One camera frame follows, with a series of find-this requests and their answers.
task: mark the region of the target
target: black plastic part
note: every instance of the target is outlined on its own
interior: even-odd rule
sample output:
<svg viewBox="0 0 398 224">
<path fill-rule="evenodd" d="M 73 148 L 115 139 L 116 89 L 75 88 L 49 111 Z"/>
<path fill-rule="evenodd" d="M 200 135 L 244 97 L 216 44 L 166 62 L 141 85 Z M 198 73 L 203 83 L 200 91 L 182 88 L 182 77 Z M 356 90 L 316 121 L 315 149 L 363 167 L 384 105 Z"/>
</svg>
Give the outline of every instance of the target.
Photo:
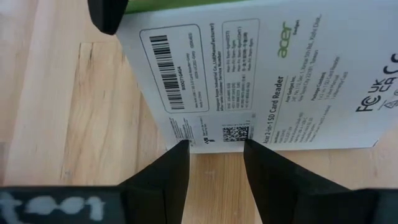
<svg viewBox="0 0 398 224">
<path fill-rule="evenodd" d="M 189 142 L 181 141 L 119 186 L 0 188 L 0 224 L 180 224 L 189 155 Z"/>
<path fill-rule="evenodd" d="M 398 190 L 349 190 L 247 140 L 244 161 L 264 224 L 398 223 Z"/>
<path fill-rule="evenodd" d="M 129 0 L 88 0 L 91 21 L 99 31 L 115 34 L 128 2 Z"/>
</svg>

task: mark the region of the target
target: wooden surface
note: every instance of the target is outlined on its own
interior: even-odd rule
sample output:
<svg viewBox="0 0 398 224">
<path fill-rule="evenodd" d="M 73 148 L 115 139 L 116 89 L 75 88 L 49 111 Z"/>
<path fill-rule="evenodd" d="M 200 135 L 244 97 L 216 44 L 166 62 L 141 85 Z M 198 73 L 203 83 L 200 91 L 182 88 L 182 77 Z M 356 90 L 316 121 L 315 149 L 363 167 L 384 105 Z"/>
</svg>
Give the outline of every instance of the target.
<svg viewBox="0 0 398 224">
<path fill-rule="evenodd" d="M 113 185 L 165 152 L 115 37 L 86 1 L 0 2 L 0 181 Z M 398 125 L 374 149 L 281 152 L 349 188 L 398 187 Z M 242 154 L 192 155 L 183 223 L 261 223 Z"/>
</svg>

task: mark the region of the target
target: barcode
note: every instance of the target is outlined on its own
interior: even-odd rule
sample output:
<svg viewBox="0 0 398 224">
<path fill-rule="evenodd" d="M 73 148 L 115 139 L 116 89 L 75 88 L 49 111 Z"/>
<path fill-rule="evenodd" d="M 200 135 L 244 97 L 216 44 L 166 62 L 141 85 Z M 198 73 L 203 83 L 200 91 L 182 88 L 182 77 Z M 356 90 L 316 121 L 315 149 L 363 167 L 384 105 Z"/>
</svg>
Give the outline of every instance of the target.
<svg viewBox="0 0 398 224">
<path fill-rule="evenodd" d="M 166 90 L 172 110 L 184 110 L 184 102 L 181 96 L 180 86 L 178 85 L 177 74 L 170 51 L 169 41 L 166 35 L 149 37 L 150 44 L 154 50 L 160 76 Z"/>
<path fill-rule="evenodd" d="M 223 128 L 223 141 L 244 141 L 249 136 L 249 126 Z"/>
</svg>

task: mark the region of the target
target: light wood grain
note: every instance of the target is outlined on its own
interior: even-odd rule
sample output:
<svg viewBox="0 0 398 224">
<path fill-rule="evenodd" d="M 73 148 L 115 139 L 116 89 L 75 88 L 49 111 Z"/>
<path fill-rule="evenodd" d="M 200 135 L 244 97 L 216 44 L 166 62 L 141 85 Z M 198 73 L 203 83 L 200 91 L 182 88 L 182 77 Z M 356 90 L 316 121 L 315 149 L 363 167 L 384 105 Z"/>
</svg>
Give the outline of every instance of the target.
<svg viewBox="0 0 398 224">
<path fill-rule="evenodd" d="M 0 180 L 111 185 L 165 152 L 115 37 L 86 1 L 0 2 Z M 374 149 L 280 152 L 350 188 L 398 187 L 398 125 Z M 242 154 L 191 156 L 183 223 L 261 223 Z"/>
</svg>

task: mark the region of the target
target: green acer logo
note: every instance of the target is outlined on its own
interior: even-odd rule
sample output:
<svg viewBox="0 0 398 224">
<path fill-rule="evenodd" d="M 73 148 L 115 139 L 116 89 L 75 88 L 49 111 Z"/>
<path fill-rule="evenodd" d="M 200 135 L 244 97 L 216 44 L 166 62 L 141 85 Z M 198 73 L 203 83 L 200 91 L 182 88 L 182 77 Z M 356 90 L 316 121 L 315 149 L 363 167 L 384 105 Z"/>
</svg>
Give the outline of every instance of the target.
<svg viewBox="0 0 398 224">
<path fill-rule="evenodd" d="M 278 56 L 282 58 L 286 58 L 287 50 L 289 46 L 290 36 L 292 32 L 292 28 L 286 26 L 286 22 L 282 25 L 282 32 L 280 33 L 280 42 L 279 42 L 279 50 Z"/>
</svg>

